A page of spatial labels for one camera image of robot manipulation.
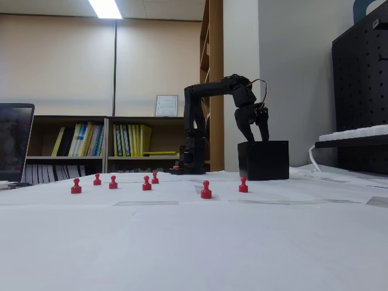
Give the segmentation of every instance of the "laptop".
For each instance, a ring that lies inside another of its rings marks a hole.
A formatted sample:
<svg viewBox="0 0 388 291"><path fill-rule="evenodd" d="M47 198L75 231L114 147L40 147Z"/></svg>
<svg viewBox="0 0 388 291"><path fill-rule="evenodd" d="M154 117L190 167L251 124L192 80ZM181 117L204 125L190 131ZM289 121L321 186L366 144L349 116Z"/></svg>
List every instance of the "laptop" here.
<svg viewBox="0 0 388 291"><path fill-rule="evenodd" d="M21 182L35 106L0 103L0 181Z"/></svg>

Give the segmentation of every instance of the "fluorescent light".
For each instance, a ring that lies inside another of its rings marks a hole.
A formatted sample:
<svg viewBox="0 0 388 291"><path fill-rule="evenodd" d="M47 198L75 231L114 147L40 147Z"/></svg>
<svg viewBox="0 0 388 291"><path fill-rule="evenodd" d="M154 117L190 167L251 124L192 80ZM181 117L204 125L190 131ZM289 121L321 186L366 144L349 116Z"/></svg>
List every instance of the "fluorescent light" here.
<svg viewBox="0 0 388 291"><path fill-rule="evenodd" d="M98 18L122 19L115 0L89 0Z"/></svg>

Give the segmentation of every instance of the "red push pin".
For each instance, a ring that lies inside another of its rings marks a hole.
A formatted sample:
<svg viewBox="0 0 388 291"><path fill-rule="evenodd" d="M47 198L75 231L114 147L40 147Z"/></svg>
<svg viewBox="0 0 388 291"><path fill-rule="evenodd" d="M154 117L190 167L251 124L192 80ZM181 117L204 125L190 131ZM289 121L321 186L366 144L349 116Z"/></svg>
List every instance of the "red push pin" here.
<svg viewBox="0 0 388 291"><path fill-rule="evenodd" d="M143 191L151 190L151 184L148 182L149 179L150 179L150 177L148 177L148 176L144 177L145 183L143 184Z"/></svg>
<svg viewBox="0 0 388 291"><path fill-rule="evenodd" d="M202 199L211 199L212 191L209 190L209 181L204 181L204 190L201 190L201 198Z"/></svg>
<svg viewBox="0 0 388 291"><path fill-rule="evenodd" d="M154 172L154 173L152 173L152 175L153 175L153 179L151 180L151 183L152 184L159 184L159 179L156 177L156 173Z"/></svg>
<svg viewBox="0 0 388 291"><path fill-rule="evenodd" d="M96 174L96 179L93 181L94 186L101 185L101 180L99 179L99 174Z"/></svg>
<svg viewBox="0 0 388 291"><path fill-rule="evenodd" d="M116 176L110 177L112 181L109 183L109 189L117 189Z"/></svg>
<svg viewBox="0 0 388 291"><path fill-rule="evenodd" d="M241 182L242 184L238 186L238 191L242 193L248 193L248 186L246 186L245 182L247 181L247 178L242 177Z"/></svg>
<svg viewBox="0 0 388 291"><path fill-rule="evenodd" d="M71 191L72 194L80 194L81 193L82 187L80 185L78 185L78 183L79 183L79 179L75 178L74 179L74 186L72 187L72 191Z"/></svg>

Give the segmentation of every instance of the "black robotic arm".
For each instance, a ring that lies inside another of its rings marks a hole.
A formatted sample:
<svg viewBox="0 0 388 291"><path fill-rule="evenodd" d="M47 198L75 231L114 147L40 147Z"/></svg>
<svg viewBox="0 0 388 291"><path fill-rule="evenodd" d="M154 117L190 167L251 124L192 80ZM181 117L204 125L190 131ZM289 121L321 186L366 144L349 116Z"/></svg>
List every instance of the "black robotic arm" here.
<svg viewBox="0 0 388 291"><path fill-rule="evenodd" d="M191 85L184 90L184 128L186 146L181 147L179 168L171 169L171 174L203 174L206 123L202 111L201 99L218 95L232 95L236 107L237 127L248 141L255 141L250 125L255 123L263 141L269 140L268 109L263 103L257 103L250 81L239 75L225 77L220 82Z"/></svg>

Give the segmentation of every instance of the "framed certificate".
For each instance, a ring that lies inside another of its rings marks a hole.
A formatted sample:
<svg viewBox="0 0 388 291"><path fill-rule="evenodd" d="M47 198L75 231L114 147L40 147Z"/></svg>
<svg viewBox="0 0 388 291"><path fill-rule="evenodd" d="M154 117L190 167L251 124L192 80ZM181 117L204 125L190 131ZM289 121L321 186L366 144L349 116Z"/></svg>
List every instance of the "framed certificate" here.
<svg viewBox="0 0 388 291"><path fill-rule="evenodd" d="M155 116L178 116L179 95L157 95Z"/></svg>

